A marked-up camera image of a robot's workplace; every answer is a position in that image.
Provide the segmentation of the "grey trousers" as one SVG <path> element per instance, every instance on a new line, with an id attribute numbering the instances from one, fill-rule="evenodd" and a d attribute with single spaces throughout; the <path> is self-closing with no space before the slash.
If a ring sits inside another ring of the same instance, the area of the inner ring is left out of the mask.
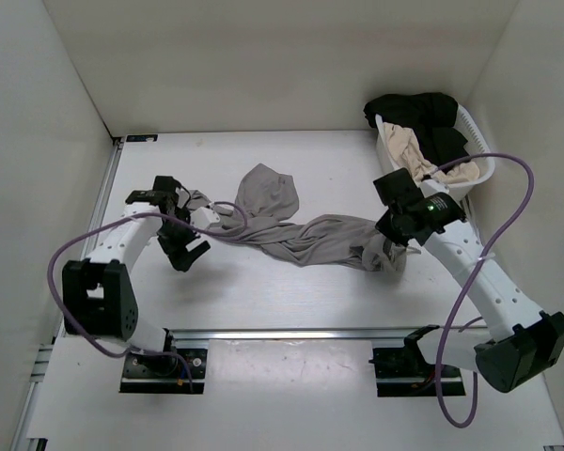
<path id="1" fill-rule="evenodd" d="M 220 217 L 212 228 L 231 244 L 258 248 L 299 267 L 342 265 L 365 272 L 404 272 L 407 257 L 419 251 L 392 242 L 369 219 L 323 214 L 295 224 L 300 199 L 293 177 L 260 163 L 241 180 L 231 206 L 191 192 L 191 211 L 211 207 Z"/>

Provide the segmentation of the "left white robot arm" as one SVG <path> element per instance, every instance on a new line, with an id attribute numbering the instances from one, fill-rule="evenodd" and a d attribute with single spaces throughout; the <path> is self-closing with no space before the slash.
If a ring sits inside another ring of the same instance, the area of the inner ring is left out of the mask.
<path id="1" fill-rule="evenodd" d="M 176 179 L 157 176 L 151 189 L 126 198 L 123 224 L 62 270 L 63 304 L 86 334 L 146 353 L 146 365 L 158 376 L 174 372 L 179 355 L 170 332 L 140 316 L 131 272 L 153 238 L 178 272 L 187 272 L 211 248 L 197 230 L 216 225 L 220 217 L 209 206 L 189 210 L 190 197 Z"/>

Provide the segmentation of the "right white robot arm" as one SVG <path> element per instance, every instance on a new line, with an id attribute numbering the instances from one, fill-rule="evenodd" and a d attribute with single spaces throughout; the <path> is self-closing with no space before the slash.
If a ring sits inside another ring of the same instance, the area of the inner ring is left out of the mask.
<path id="1" fill-rule="evenodd" d="M 404 168 L 374 180 L 387 210 L 376 228 L 391 241 L 417 241 L 464 289 L 485 331 L 423 327 L 404 340 L 403 363 L 423 376 L 436 364 L 478 373 L 508 393 L 553 366 L 564 348 L 564 314 L 546 313 L 483 254 L 473 226 L 447 193 L 425 196 Z"/>

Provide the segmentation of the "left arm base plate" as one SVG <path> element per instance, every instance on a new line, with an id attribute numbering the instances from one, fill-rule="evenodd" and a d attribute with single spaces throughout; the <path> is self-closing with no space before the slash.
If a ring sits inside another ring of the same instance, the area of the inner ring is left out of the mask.
<path id="1" fill-rule="evenodd" d="M 190 369 L 176 358 L 129 355 L 123 364 L 119 391 L 122 394 L 202 395 L 208 363 L 208 350 L 177 348 Z"/>

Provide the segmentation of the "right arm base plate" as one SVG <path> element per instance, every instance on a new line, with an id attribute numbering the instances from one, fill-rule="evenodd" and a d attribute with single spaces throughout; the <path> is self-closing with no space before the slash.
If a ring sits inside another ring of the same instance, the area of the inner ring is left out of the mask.
<path id="1" fill-rule="evenodd" d="M 406 348 L 374 348 L 377 397 L 436 397 L 434 364 L 418 361 Z"/>

